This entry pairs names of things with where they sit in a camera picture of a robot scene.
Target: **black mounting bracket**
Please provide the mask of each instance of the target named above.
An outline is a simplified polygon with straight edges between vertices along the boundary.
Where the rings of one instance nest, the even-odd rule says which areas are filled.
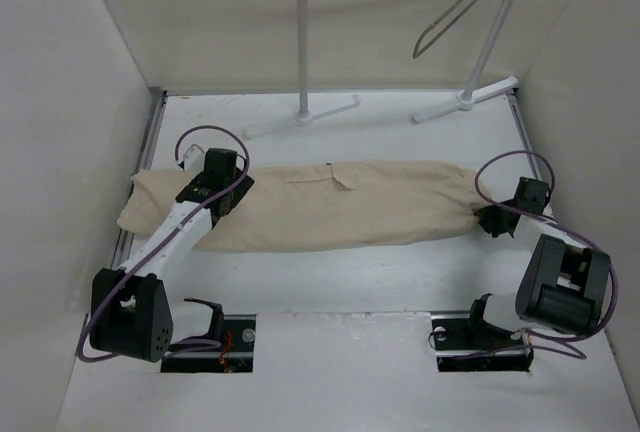
[[[483,295],[473,301],[469,313],[434,313],[429,334],[431,347],[436,350],[436,363],[440,372],[528,372],[533,361],[533,351],[514,351],[482,357],[466,358],[479,351],[520,346],[525,337],[501,329],[483,319],[487,299]]]
[[[238,153],[230,149],[209,149],[205,153],[204,170],[196,175],[176,196],[176,202],[202,203],[229,187],[242,173],[236,167]],[[215,224],[228,215],[253,186],[253,179],[246,176],[231,192],[207,205],[211,222]]]
[[[501,202],[504,205],[540,215],[549,203],[551,197],[549,184],[536,179],[520,177],[513,199]],[[495,205],[489,205],[478,210],[475,215],[480,218],[482,230],[491,234],[493,238],[509,233],[513,237],[520,214],[508,212]]]
[[[253,351],[256,338],[255,315],[224,316],[220,314],[215,328],[212,327],[209,330],[207,338],[218,340],[222,344],[220,349],[197,354],[174,355],[162,361],[160,372],[222,374],[253,371]],[[193,346],[176,344],[169,347],[169,352],[189,347]]]
[[[96,274],[91,288],[92,315],[124,275],[122,270],[111,269]],[[153,274],[134,275],[100,315],[89,341],[96,350],[157,362],[168,350],[172,334],[162,280]]]

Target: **red wire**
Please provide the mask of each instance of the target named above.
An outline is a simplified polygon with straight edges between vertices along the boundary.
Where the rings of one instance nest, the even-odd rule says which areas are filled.
[[[224,338],[227,340],[227,345],[224,347],[224,349],[222,349],[222,352],[220,352],[221,364],[225,364],[226,359],[224,358],[224,354],[229,353],[229,351],[231,350],[231,345],[233,344],[233,336],[231,335],[231,332],[227,332],[227,335]]]

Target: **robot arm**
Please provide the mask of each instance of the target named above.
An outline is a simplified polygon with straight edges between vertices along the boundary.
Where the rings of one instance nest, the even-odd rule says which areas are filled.
[[[169,345],[183,339],[220,340],[217,332],[223,315],[218,304],[185,299],[170,307],[166,290],[178,280],[178,266],[186,255],[253,185],[247,176],[233,191],[211,201],[239,178],[237,157],[227,149],[202,153],[192,146],[187,151],[181,166],[199,173],[176,196],[169,216],[137,253],[116,270],[102,269],[94,278],[92,314],[127,271],[143,263],[96,321],[90,334],[93,348],[156,362]]]
[[[546,183],[521,178],[514,199],[506,205],[541,215],[549,196]],[[485,320],[505,327],[510,316],[565,334],[592,335],[602,311],[611,259],[604,252],[585,247],[548,222],[518,216],[492,205],[479,211],[480,226],[493,237],[510,233],[531,261],[516,294],[491,296]],[[512,313],[504,304],[511,303]]]
[[[573,341],[600,330],[611,259],[558,231],[551,217],[545,220],[549,196],[546,183],[521,178],[514,198],[502,203],[511,210],[490,205],[477,212],[485,232],[493,237],[509,233],[531,252],[531,260],[517,292],[485,294],[468,313],[432,314],[438,370],[529,370],[533,350],[521,331],[532,323],[569,334]],[[555,351],[585,358],[568,343],[564,346],[575,355]]]

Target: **white floor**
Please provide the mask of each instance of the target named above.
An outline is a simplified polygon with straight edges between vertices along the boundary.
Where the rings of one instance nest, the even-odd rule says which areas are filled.
[[[412,125],[410,113],[449,94],[359,95],[359,109],[248,142],[253,165],[384,158],[477,169],[522,148],[506,97]],[[315,94],[311,104],[349,96]],[[295,107],[290,94],[172,97],[153,168],[174,166],[173,145],[189,127],[240,132]],[[211,132],[195,139],[231,145]],[[512,158],[491,169],[485,184],[504,200],[521,175],[531,176],[527,160]],[[197,293],[227,313],[259,313],[255,372],[179,376],[129,359],[77,363],[58,431],[638,430],[602,334],[583,344],[586,362],[540,353],[530,374],[437,373],[421,311],[467,309],[483,293],[512,292],[528,260],[509,239],[480,232],[319,253],[194,251],[175,298]]]

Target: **wire hanger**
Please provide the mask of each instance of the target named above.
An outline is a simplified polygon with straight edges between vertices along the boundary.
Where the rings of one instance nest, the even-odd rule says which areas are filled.
[[[442,15],[440,15],[440,17],[438,17],[435,21],[431,23],[431,25],[429,25],[426,29],[424,29],[424,31],[420,34],[420,37],[418,37],[415,47],[413,48],[414,59],[417,59],[422,54],[424,54],[433,44],[435,44],[440,39],[440,37],[442,37],[451,27],[453,27],[453,25],[456,22],[458,22],[458,20],[460,20],[476,4],[476,2],[478,2],[478,0],[471,0],[471,2],[469,2],[469,4],[466,5],[465,8],[462,9],[458,15],[456,15],[453,19],[451,19],[451,21],[449,21],[444,26],[444,28],[440,32],[438,32],[433,39],[429,41],[429,43],[427,43],[425,46],[422,46],[422,41],[427,36],[427,34],[429,34],[429,32],[431,32],[438,25],[440,25],[440,23],[444,19],[446,19],[464,1],[465,0],[455,1],[453,5],[451,5],[451,7],[449,7]]]

